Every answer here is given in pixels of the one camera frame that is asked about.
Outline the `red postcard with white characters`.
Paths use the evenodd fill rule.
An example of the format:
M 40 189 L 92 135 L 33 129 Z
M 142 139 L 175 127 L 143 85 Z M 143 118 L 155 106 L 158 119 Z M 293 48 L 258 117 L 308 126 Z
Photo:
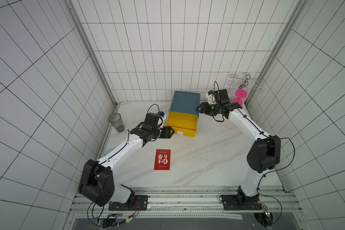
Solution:
M 155 154 L 154 170 L 168 171 L 171 165 L 171 150 L 157 149 Z

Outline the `teal drawer cabinet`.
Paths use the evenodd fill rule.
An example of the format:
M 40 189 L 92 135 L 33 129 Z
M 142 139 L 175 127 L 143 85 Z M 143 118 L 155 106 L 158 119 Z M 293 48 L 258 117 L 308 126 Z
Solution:
M 170 112 L 199 115 L 197 107 L 200 105 L 200 94 L 175 91 Z

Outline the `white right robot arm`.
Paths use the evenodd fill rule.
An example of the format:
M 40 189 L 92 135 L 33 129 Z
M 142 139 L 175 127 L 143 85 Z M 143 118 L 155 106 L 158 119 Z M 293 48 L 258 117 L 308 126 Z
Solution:
M 248 154 L 248 172 L 234 197 L 222 195 L 227 204 L 238 209 L 253 208 L 259 197 L 259 188 L 266 175 L 273 171 L 280 161 L 281 139 L 271 136 L 257 126 L 239 103 L 209 104 L 202 102 L 197 108 L 201 114 L 215 117 L 219 114 L 233 122 L 252 144 Z

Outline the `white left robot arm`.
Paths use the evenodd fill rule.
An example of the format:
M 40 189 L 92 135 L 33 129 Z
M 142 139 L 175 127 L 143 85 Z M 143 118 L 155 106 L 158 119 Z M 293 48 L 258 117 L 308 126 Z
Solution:
M 87 161 L 83 167 L 78 192 L 100 207 L 112 202 L 119 208 L 133 208 L 135 192 L 122 185 L 114 174 L 133 153 L 148 142 L 172 137 L 172 127 L 164 126 L 166 118 L 167 115 L 162 111 L 147 113 L 145 120 L 129 131 L 127 139 L 119 146 L 96 161 Z

